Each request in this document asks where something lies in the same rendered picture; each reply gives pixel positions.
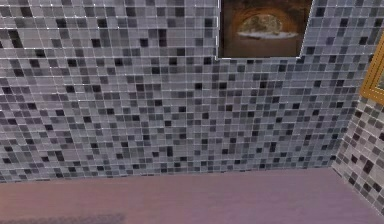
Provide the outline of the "brown framed wall picture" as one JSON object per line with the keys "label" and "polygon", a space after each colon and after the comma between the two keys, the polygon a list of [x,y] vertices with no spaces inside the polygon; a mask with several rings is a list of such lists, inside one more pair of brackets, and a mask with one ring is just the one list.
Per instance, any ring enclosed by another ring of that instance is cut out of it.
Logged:
{"label": "brown framed wall picture", "polygon": [[220,0],[220,58],[298,57],[312,0]]}

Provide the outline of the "gold framed wall picture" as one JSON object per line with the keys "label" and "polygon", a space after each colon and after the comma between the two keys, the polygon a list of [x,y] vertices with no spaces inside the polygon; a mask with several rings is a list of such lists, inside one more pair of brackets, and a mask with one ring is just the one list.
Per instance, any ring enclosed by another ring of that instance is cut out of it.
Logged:
{"label": "gold framed wall picture", "polygon": [[380,88],[380,80],[384,74],[384,33],[374,52],[372,61],[360,88],[360,95],[384,106],[384,88]]}

